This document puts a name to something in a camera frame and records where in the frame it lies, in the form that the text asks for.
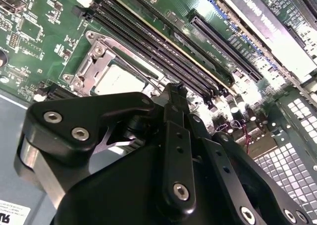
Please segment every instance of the cable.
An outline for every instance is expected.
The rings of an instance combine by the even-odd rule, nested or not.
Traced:
[[[230,122],[230,126],[233,128],[238,128],[238,129],[242,128],[241,123],[238,120],[232,120]]]

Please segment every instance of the black bracket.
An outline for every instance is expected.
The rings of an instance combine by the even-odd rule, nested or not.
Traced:
[[[32,105],[17,155],[24,163],[21,148],[27,142],[63,189],[53,224],[313,224],[229,135],[210,136],[203,121],[190,114],[186,95],[182,84],[168,84],[161,95],[168,99],[164,107],[141,93]],[[81,128],[78,135],[75,128]],[[98,145],[103,142],[104,150],[134,138],[143,147],[87,174]],[[28,162],[25,177],[48,191],[40,164]],[[29,173],[33,164],[38,181]],[[70,171],[76,185],[64,176]]]

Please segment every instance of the sticker label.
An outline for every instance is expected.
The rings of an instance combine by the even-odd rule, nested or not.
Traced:
[[[0,225],[23,225],[30,208],[0,200]]]

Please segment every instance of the green circuit board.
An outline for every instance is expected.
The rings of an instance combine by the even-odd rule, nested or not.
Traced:
[[[0,68],[0,88],[31,102],[39,82],[45,82],[48,85],[55,82],[68,87],[61,76],[64,73],[74,74],[90,48],[91,45],[83,37],[87,30],[103,34],[109,34],[109,32],[95,22],[86,22],[74,16],[71,11],[74,5],[78,5],[76,0],[23,1],[28,4],[23,13],[12,15],[0,10],[0,48],[9,57],[9,63]],[[282,76],[278,73],[274,76],[267,73],[267,70],[271,68],[270,63],[265,61],[254,45],[238,33],[233,23],[225,18],[215,3],[209,0],[143,0],[204,49],[221,66],[220,68],[210,66],[195,56],[192,49],[188,48],[177,34],[138,1],[119,1],[192,57],[200,66],[207,69],[223,85],[229,84],[225,72],[233,73],[236,66],[190,24],[193,12],[202,16],[263,74],[264,79],[257,83],[260,94],[265,97],[263,100],[273,99],[272,96],[285,86]],[[298,19],[290,21],[294,26],[299,24]],[[272,88],[270,81],[276,81],[277,78],[281,82],[281,87]]]

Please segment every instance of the metal bolt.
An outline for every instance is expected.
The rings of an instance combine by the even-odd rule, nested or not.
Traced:
[[[93,33],[88,33],[87,36],[88,36],[89,39],[94,39],[95,38],[95,35]]]
[[[82,84],[83,84],[83,82],[80,81],[80,80],[76,80],[76,81],[74,82],[74,85],[75,85],[75,87],[77,87],[77,88],[81,87]]]
[[[71,135],[73,136],[73,138],[79,141],[86,141],[89,138],[89,132],[82,127],[74,128],[71,131]]]
[[[70,80],[70,77],[68,75],[64,75],[65,80]]]
[[[221,138],[222,138],[224,141],[226,141],[226,142],[229,141],[229,139],[228,139],[228,137],[227,137],[226,135],[221,135]]]
[[[147,104],[147,105],[150,104],[150,101],[148,101],[147,99],[142,99],[142,102],[143,102],[144,104]]]
[[[98,55],[102,55],[104,53],[104,50],[101,47],[96,47],[95,53],[97,53]]]
[[[287,209],[284,209],[284,213],[286,214],[287,218],[292,222],[292,223],[296,223],[296,218],[294,217],[294,215]]]
[[[172,106],[172,110],[174,110],[175,112],[178,112],[178,109],[175,106]]]
[[[46,112],[43,115],[43,118],[46,122],[49,123],[59,123],[63,119],[63,117],[59,113],[53,111]]]
[[[297,213],[297,216],[298,216],[304,223],[308,224],[308,219],[305,217],[304,214],[302,214],[302,212],[300,212],[300,211],[297,210],[296,213]]]
[[[183,184],[180,184],[180,183],[174,184],[173,190],[174,190],[174,194],[180,200],[186,201],[189,199],[189,192]]]
[[[243,218],[250,224],[254,225],[256,224],[256,218],[254,217],[253,213],[250,211],[250,209],[246,207],[240,208],[241,215]]]
[[[200,122],[200,118],[197,117],[196,115],[193,116],[193,119],[194,119],[196,122]]]

